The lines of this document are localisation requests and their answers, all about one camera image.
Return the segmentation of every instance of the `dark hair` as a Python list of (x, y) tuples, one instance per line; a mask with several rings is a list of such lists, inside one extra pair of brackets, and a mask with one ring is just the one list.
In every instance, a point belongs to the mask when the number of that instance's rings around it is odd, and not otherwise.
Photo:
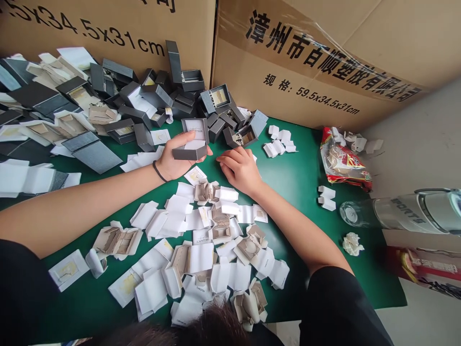
[(228, 303), (214, 302), (185, 328), (142, 322), (121, 328), (91, 346), (250, 346), (248, 334)]

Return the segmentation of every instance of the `green table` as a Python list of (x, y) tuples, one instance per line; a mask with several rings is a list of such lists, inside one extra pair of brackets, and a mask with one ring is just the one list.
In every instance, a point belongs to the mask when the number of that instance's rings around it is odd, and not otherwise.
[[(381, 259), (386, 245), (382, 231), (348, 226), (341, 219), (338, 210), (330, 212), (317, 204), (317, 187), (328, 184), (319, 157), (321, 132), (272, 118), (269, 119), (269, 124), (291, 131), (291, 138), (299, 152), (286, 153), (274, 159), (267, 158), (262, 149), (262, 145), (270, 141), (267, 130), (265, 130), (261, 134), (259, 141), (251, 146), (253, 153), (258, 157), (257, 166), (263, 180), (315, 222), (341, 249), (342, 237), (348, 232), (358, 233), (365, 251), (359, 257), (344, 254), (373, 307), (379, 309), (405, 306), (405, 295), (397, 277), (386, 272), (382, 266)], [(182, 131), (181, 123), (178, 121), (171, 125), (164, 125), (163, 128), (167, 128), (172, 137)], [(128, 154), (135, 154), (140, 151), (135, 142), (119, 145), (107, 137), (103, 138), (102, 141), (125, 162)], [(219, 164), (215, 161), (217, 156), (224, 150), (229, 149), (224, 142), (224, 138), (220, 138), (218, 143), (210, 146), (214, 152), (213, 157), (208, 157), (205, 162), (199, 164), (199, 167), (208, 176), (209, 181), (217, 180), (223, 186), (230, 186), (221, 172)], [(81, 183), (106, 178), (122, 172), (119, 167), (115, 167), (105, 174), (98, 175), (80, 163), (80, 161), (62, 156), (53, 158), (52, 163), (57, 170), (62, 172), (82, 172)], [(109, 226), (111, 220), (120, 221), (124, 227), (129, 227), (129, 219), (134, 215), (141, 203), (154, 200), (160, 206), (163, 206), (166, 199), (176, 193), (179, 181), (187, 182), (182, 177), (142, 196), (96, 225), (68, 246), (43, 259), (44, 264), (47, 268), (51, 268), (76, 249), (80, 249), (82, 255), (86, 256), (102, 227)], [(337, 206), (346, 200), (368, 198), (368, 195), (356, 186), (336, 184), (334, 189), (336, 190), (335, 201)], [(5, 207), (5, 204), (11, 205), (17, 202), (18, 199), (6, 199), (6, 201), (4, 199), (2, 203), (3, 207)], [(251, 205), (253, 201), (248, 196), (240, 193), (237, 203)], [(269, 279), (262, 282), (268, 300), (267, 322), (299, 320), (303, 312), (303, 306), (300, 303), (305, 296), (305, 283), (309, 277), (309, 272), (270, 218), (269, 223), (259, 222), (258, 225), (266, 233), (266, 239), (269, 246), (274, 250), (275, 258), (286, 261), (290, 267), (290, 274), (284, 290), (272, 288)], [(184, 238), (169, 238), (168, 241), (174, 247), (181, 244), (185, 239), (192, 240), (192, 232), (187, 232)], [(155, 240), (148, 242), (146, 237), (143, 236), (135, 255), (128, 256), (124, 261), (117, 261), (112, 256), (109, 256), (109, 267), (97, 280), (90, 272), (87, 272), (76, 283), (60, 293), (56, 303), (44, 313), (36, 343), (73, 340), (137, 321), (134, 300), (122, 309), (109, 293), (108, 287), (156, 243), (157, 241)], [(255, 269), (252, 268), (252, 271), (252, 277), (254, 277)], [(173, 300), (170, 297), (168, 297), (168, 300), (168, 305), (161, 308), (151, 317), (152, 321), (164, 325), (171, 323), (170, 308)]]

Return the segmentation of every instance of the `red plastic bag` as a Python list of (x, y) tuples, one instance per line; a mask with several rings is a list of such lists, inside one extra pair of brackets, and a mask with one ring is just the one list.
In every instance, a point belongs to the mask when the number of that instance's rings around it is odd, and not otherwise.
[(320, 156), (330, 183), (347, 183), (371, 191), (371, 174), (352, 150), (335, 143), (329, 127), (323, 129)]

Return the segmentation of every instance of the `black sleeve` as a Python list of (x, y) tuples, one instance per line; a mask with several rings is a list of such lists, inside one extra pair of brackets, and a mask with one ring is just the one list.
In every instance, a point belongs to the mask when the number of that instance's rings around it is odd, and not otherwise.
[(59, 290), (25, 246), (0, 239), (0, 345), (30, 345), (40, 316)]
[(359, 282), (344, 269), (316, 271), (306, 304), (300, 345), (393, 345)]

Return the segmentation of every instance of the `wristband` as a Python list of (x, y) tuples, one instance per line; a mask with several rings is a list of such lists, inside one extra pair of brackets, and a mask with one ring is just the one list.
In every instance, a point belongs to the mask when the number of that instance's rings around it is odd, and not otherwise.
[(160, 172), (158, 171), (157, 166), (156, 166), (156, 164), (155, 164), (156, 162), (157, 162), (157, 161), (154, 161), (154, 162), (152, 163), (152, 166), (154, 167), (154, 169), (155, 169), (155, 171), (157, 172), (158, 176), (159, 176), (165, 183), (167, 183), (168, 180), (166, 180), (166, 179), (160, 174)]

